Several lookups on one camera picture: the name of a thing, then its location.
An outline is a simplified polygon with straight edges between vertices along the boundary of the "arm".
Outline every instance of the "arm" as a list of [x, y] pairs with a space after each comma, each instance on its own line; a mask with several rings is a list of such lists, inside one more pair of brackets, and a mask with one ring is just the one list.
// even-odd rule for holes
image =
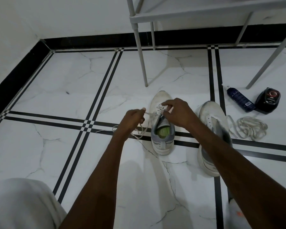
[[123, 145], [137, 125], [143, 123], [144, 113], [145, 108], [126, 113], [60, 229], [113, 228]]
[[184, 127], [213, 160], [228, 189], [253, 229], [286, 228], [286, 189], [249, 162], [204, 125], [180, 99], [162, 103], [164, 116]]

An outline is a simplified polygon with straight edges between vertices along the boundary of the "left hand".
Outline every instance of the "left hand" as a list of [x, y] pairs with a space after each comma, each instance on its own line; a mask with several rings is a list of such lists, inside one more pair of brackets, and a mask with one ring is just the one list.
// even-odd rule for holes
[[123, 140], [127, 140], [128, 136], [134, 131], [138, 124], [144, 122], [145, 119], [143, 116], [145, 111], [146, 108], [127, 111], [114, 135], [121, 136]]

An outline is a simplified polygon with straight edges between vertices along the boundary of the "white table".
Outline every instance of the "white table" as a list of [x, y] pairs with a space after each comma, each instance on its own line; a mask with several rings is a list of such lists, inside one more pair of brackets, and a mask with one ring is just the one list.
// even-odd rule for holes
[[[242, 31], [236, 41], [236, 45], [239, 43], [248, 23], [254, 11], [267, 10], [267, 9], [280, 9], [286, 8], [286, 0], [136, 0], [133, 4], [132, 0], [127, 0], [130, 23], [134, 31], [134, 36], [137, 43], [139, 57], [141, 61], [141, 67], [143, 72], [145, 87], [148, 86], [144, 58], [142, 53], [141, 42], [139, 38], [138, 23], [150, 22], [153, 49], [155, 46], [154, 35], [154, 21], [169, 19], [190, 17], [200, 14], [224, 14], [227, 12], [250, 12]], [[274, 51], [271, 57], [255, 75], [252, 81], [247, 85], [249, 89], [255, 81], [263, 74], [267, 67], [273, 62], [273, 60], [281, 53], [286, 47], [286, 39], [281, 45]]]

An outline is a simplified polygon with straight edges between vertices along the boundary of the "forearm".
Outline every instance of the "forearm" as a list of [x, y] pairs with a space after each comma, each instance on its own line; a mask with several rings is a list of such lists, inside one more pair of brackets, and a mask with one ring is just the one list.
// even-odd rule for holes
[[212, 133], [202, 122], [194, 122], [188, 131], [213, 160], [252, 228], [286, 227], [284, 187]]
[[124, 138], [115, 133], [60, 229], [113, 228], [123, 145]]

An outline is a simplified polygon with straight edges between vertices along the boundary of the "right hand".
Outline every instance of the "right hand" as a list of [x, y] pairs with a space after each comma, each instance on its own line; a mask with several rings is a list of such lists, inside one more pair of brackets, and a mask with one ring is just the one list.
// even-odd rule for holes
[[167, 100], [161, 104], [162, 106], [168, 105], [167, 109], [162, 112], [165, 118], [176, 126], [188, 129], [191, 124], [199, 122], [199, 118], [189, 107], [187, 102], [176, 98], [174, 100]]

